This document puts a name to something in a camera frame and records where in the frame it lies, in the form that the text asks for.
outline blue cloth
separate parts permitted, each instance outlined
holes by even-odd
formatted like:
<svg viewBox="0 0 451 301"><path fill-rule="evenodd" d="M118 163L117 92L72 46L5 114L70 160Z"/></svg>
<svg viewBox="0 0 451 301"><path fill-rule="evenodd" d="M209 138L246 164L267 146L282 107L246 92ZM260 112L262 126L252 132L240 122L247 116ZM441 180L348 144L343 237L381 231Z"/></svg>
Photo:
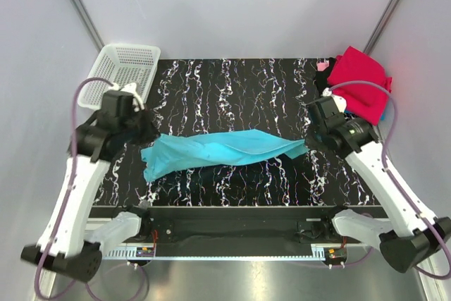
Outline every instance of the blue cloth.
<svg viewBox="0 0 451 301"><path fill-rule="evenodd" d="M141 151L141 158L147 162L144 178L150 183L173 171L254 164L283 153L294 159L307 151L304 140L291 141L260 130L243 130L193 137L162 134L152 147Z"/></svg>

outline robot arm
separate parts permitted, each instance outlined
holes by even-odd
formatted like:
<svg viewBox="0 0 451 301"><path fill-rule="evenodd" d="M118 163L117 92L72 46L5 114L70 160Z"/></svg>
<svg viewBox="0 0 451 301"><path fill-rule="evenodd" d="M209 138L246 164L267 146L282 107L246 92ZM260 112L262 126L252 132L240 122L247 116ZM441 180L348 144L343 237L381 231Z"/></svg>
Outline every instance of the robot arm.
<svg viewBox="0 0 451 301"><path fill-rule="evenodd" d="M382 165L382 144L372 126L361 118L346 121L346 103L332 94L308 105L312 120L312 136L307 145L329 149L344 159L366 182L388 215L389 221L373 220L350 209L336 209L324 227L332 233L348 236L380 250L394 269L405 272L440 249L438 241L416 215L411 205L392 182L386 170L396 177L406 194L441 234L444 241L451 237L451 220L437 216L412 192L396 168L387 160Z"/></svg>
<svg viewBox="0 0 451 301"><path fill-rule="evenodd" d="M151 142L158 137L148 112L136 93L136 85L106 92L100 110L77 130L77 173L58 233L44 268L78 281L88 282L97 272L102 255L136 235L150 234L148 211L128 207L116 218L85 234L89 211L111 161L127 142ZM23 248L21 258L37 264L49 242L67 191L73 158L67 169L49 224L36 245Z"/></svg>

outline red cloth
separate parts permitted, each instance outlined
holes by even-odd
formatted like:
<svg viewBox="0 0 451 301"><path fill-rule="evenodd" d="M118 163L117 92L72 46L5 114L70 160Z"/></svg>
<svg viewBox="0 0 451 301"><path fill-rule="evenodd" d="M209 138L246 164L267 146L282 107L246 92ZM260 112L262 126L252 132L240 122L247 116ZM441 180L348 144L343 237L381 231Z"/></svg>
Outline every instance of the red cloth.
<svg viewBox="0 0 451 301"><path fill-rule="evenodd" d="M327 82L338 85L351 80L374 82L391 92L392 78L385 76L383 67L366 54L348 47L337 61ZM348 85L333 90L333 94L346 99L346 109L373 125L377 125L385 106L388 95L369 85Z"/></svg>

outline black marble surface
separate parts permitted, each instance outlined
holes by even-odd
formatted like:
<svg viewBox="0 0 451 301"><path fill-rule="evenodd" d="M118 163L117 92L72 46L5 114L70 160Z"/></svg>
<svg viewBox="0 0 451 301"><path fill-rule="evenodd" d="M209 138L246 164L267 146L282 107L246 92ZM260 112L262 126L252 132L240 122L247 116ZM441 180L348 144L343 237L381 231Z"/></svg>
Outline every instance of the black marble surface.
<svg viewBox="0 0 451 301"><path fill-rule="evenodd" d="M305 136L304 104L318 97L318 59L160 60L147 106L162 133L191 136L256 128ZM332 153L310 151L248 166L177 171L146 183L140 148L112 163L96 205L267 206L378 204L363 180Z"/></svg>

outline laundry basket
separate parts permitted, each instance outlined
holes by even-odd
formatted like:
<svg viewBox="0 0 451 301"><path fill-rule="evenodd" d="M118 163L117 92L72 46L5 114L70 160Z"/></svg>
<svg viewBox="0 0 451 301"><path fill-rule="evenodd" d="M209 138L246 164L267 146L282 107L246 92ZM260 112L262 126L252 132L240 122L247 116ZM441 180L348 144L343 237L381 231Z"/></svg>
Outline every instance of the laundry basket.
<svg viewBox="0 0 451 301"><path fill-rule="evenodd" d="M88 77L104 78L120 86L136 82L137 92L146 102L160 53L160 49L155 46L108 44L101 49ZM78 97L78 104L88 109L99 109L101 97L107 89L108 85L104 82L94 81L87 84Z"/></svg>

